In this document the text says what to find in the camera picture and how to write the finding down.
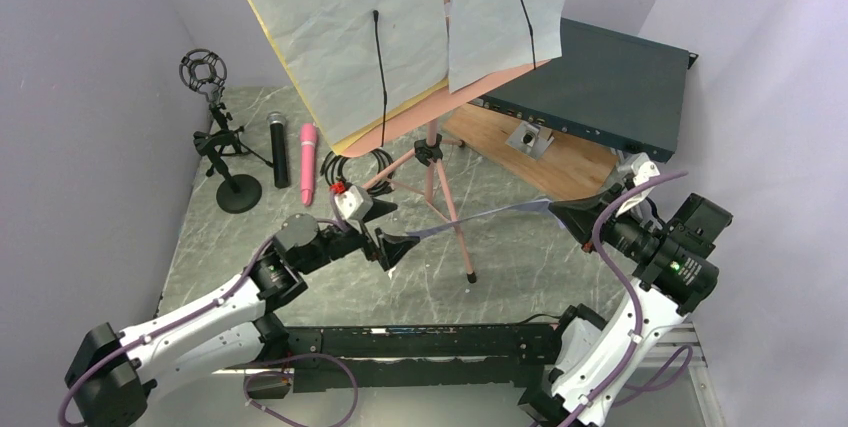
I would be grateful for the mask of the blue sheet music page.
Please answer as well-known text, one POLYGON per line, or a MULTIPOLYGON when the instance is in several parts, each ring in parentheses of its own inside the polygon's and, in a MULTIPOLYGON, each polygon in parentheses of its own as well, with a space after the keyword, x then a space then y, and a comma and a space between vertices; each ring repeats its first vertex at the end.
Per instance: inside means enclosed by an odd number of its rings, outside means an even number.
POLYGON ((416 231, 407 231, 406 235, 411 237, 417 237, 419 239, 428 238, 434 236, 443 231, 452 229, 454 227, 458 227, 464 222, 476 220, 479 218, 499 214, 505 211, 519 211, 519 212, 535 212, 535 213, 547 213, 549 212, 548 207, 552 203, 552 200, 549 198, 540 198, 528 202, 518 203, 507 205, 504 207, 499 207, 492 210, 483 211, 465 218, 460 218, 458 220, 449 221, 440 225, 436 225, 433 227, 429 227, 426 229, 416 230, 416 231))

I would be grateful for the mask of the pink small microphone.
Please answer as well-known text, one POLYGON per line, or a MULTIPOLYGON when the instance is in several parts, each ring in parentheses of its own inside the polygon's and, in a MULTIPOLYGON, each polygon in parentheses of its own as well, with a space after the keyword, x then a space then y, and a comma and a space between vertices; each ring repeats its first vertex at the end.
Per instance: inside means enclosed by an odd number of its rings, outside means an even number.
POLYGON ((313 123, 306 123, 300 129, 301 174, 300 192, 304 206, 311 206, 315 191, 317 129, 313 123))

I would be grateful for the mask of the black silver handheld microphone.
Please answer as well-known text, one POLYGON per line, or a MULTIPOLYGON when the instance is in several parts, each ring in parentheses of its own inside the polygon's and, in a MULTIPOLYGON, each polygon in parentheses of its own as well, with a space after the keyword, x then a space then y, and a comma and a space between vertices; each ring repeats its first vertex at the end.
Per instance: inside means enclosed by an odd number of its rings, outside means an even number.
POLYGON ((284 189, 290 186, 285 118, 281 112, 274 111, 268 114, 267 122, 271 141, 274 186, 278 189, 284 189))

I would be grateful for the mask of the pink tripod music stand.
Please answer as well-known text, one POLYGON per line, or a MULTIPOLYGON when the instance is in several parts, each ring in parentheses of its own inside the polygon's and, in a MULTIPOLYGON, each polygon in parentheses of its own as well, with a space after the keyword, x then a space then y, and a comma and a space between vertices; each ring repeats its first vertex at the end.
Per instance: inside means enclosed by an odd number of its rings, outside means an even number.
MULTIPOLYGON (((535 38, 534 38, 534 29, 527 11, 525 0, 519 0, 521 9, 524 15, 524 19, 526 21, 526 25, 528 27, 529 32, 529 42, 531 49, 531 64, 525 64, 521 67, 515 67, 512 69, 507 69, 504 71, 499 71, 500 74, 512 74, 510 80, 518 77, 519 75, 523 75, 532 70, 536 70, 538 67, 538 61, 536 56, 535 49, 535 38)), ((450 214, 450 220, 458 220, 457 210, 455 203, 452 199, 452 194, 450 192, 449 184, 447 181, 447 175, 445 170, 445 165, 443 161, 443 152, 441 150, 442 144, 450 144, 453 146, 457 146, 459 148, 464 148, 466 143, 463 140, 456 139, 444 139, 441 134, 438 132, 439 123, 437 119, 433 119, 427 123, 427 134, 424 139, 420 139, 413 144, 413 148, 406 152, 403 156, 399 157, 395 162, 390 164, 385 169, 381 170, 376 174, 374 178, 372 178, 367 186, 373 186, 375 183, 380 181, 389 181, 389 177, 404 163, 415 159, 419 163, 422 163, 427 167, 427 175, 426 175, 426 185, 425 190, 421 192, 421 195, 424 197, 425 203, 433 208, 435 212, 439 215, 442 212, 436 208, 433 203, 434 196, 434 182, 435 176, 438 176, 440 180, 440 185, 444 190, 444 197, 446 200, 446 205, 448 207, 448 211, 450 214)), ((463 254, 463 259, 466 267, 466 278, 469 284, 474 284, 477 281, 476 273, 471 264, 470 254, 467 250, 467 246, 465 243, 464 233, 460 226, 453 228, 456 233, 457 241, 459 243, 459 247, 461 253, 463 254)))

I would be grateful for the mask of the black round-base mic stand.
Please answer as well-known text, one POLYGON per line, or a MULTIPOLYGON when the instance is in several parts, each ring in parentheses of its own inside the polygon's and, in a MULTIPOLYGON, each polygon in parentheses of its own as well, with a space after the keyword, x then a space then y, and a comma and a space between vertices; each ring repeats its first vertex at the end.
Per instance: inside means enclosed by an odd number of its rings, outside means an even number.
POLYGON ((200 156, 207 157, 214 171, 222 178, 222 183, 216 191, 217 205, 226 213, 241 214, 255 207, 261 199, 262 187, 259 181, 248 174, 232 175, 218 152, 219 147, 225 147, 235 141, 235 133, 221 131, 215 134, 196 131, 193 134, 193 145, 200 156))

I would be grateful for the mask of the white paper sheet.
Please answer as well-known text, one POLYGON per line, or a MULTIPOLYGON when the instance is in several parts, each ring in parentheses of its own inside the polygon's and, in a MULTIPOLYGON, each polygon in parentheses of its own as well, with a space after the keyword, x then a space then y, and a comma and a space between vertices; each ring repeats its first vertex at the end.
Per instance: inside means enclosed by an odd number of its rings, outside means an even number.
POLYGON ((454 92, 483 77, 562 55, 566 0, 452 0, 448 86, 454 92))

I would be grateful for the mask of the black tripod mic stand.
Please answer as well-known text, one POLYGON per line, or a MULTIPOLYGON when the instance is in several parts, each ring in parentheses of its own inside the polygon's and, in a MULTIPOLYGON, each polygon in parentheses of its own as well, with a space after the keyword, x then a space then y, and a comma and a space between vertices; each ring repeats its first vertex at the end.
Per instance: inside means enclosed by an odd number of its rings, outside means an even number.
POLYGON ((266 166, 273 163, 249 148, 240 138, 245 128, 231 129, 233 120, 222 100, 228 70, 224 60, 215 52, 197 48, 187 52, 179 64, 179 76, 184 86, 204 96, 214 123, 219 127, 217 134, 228 134, 231 140, 217 148, 221 157, 241 157, 248 154, 257 157, 266 166))

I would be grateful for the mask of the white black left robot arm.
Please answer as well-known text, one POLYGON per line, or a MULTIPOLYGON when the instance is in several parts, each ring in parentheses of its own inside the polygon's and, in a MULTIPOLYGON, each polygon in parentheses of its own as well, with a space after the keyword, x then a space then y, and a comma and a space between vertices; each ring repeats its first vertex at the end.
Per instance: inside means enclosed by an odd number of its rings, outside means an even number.
POLYGON ((90 329, 64 376, 59 425, 72 425, 68 409, 75 406, 81 426, 131 426, 154 399, 198 376, 238 364, 279 364, 288 341, 276 312, 306 291, 305 275, 355 252, 389 272, 424 237, 368 229, 395 203, 344 196, 334 203, 330 219, 286 218, 239 273, 206 295, 141 324, 90 329))

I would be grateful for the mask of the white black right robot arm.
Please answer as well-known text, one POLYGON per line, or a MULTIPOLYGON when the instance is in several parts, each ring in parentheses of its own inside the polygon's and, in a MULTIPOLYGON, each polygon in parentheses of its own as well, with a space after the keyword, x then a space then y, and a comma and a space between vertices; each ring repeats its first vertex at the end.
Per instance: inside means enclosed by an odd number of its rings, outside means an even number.
POLYGON ((603 425, 647 354, 718 284, 719 270, 707 258, 732 223, 729 211, 697 194, 662 228, 615 211, 601 221, 595 241, 591 230, 614 196, 607 192, 551 208, 588 251, 607 245, 636 268, 609 320, 584 305, 564 312, 550 338, 556 359, 547 382, 527 388, 519 400, 537 426, 603 425))

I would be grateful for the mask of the wooden board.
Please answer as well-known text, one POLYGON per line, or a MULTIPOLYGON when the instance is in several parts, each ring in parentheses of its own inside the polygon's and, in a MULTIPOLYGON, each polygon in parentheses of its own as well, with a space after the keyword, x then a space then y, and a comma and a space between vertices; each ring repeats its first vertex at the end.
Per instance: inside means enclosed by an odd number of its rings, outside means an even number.
POLYGON ((443 130, 557 200, 594 195, 618 162, 609 148, 562 132, 552 133, 535 159, 507 144, 519 125, 516 118, 466 104, 453 111, 443 130))

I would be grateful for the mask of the dark teal rack unit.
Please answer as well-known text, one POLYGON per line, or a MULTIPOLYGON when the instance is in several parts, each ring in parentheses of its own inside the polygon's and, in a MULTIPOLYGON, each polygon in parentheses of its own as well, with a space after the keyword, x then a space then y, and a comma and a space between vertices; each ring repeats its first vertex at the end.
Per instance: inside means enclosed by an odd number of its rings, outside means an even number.
POLYGON ((695 52, 570 19, 562 54, 474 105, 665 163, 676 153, 695 52))

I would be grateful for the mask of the grey paper sheet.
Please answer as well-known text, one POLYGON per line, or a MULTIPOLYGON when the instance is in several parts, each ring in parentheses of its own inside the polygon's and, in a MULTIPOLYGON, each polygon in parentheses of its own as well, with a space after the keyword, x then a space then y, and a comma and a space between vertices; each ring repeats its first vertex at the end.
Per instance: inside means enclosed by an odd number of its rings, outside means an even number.
POLYGON ((444 0, 248 2, 336 152, 447 84, 444 0))

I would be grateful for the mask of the silver metal bracket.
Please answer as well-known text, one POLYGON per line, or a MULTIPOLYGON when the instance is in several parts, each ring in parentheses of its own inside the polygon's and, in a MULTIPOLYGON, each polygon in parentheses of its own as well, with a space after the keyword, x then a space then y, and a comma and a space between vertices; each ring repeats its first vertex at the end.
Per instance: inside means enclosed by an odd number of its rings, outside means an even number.
POLYGON ((506 144, 533 160, 539 160, 553 140, 550 128, 522 121, 507 138, 506 144))

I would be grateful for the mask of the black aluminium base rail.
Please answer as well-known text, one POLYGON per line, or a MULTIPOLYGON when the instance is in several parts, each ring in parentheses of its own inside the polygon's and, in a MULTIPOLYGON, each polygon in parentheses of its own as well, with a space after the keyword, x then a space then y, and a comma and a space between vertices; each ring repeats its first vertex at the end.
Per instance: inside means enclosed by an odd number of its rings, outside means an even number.
POLYGON ((360 387, 411 387, 511 382, 524 388, 519 406, 539 426, 566 419, 570 405, 553 391, 557 380, 589 380, 577 366, 602 347, 606 322, 584 305, 554 324, 296 327, 274 316, 241 324, 174 360, 138 354, 114 367, 105 385, 125 411, 108 425, 130 425, 147 406, 189 382, 224 368, 265 366, 294 370, 298 392, 341 386, 325 367, 332 358, 360 387))

